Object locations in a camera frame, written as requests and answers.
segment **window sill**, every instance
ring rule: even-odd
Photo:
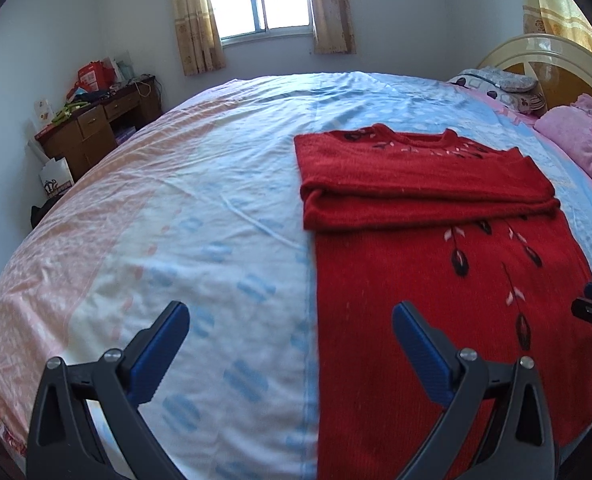
[[[249,34],[239,34],[222,39],[222,46],[230,46],[239,43],[248,43],[252,41],[270,40],[271,38],[285,38],[287,36],[310,36],[312,34],[311,25],[301,27],[281,27],[273,28],[265,32],[250,32]]]

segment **patterned bed sheet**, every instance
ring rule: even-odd
[[[190,334],[140,412],[188,478],[314,479],[315,263],[293,137],[381,122],[518,146],[554,183],[592,268],[592,181],[494,101],[450,84],[340,73],[232,81],[96,166],[0,277],[0,435],[24,453],[45,361],[124,347],[170,300]],[[99,407],[99,433],[129,475]]]

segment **wooden desk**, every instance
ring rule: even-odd
[[[151,76],[75,112],[37,140],[49,158],[67,160],[76,182],[118,146],[115,132],[120,128],[140,130],[161,115],[156,79]]]

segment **headboard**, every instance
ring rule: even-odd
[[[592,96],[592,53],[549,34],[525,34],[496,47],[479,65],[535,77],[547,108],[569,105],[580,94]]]

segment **yellow curtain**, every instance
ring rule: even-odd
[[[176,37],[185,75],[225,67],[211,0],[173,0]]]
[[[592,25],[574,0],[525,0],[524,32],[567,38],[592,52]]]
[[[311,0],[314,52],[355,54],[354,24],[349,0]]]

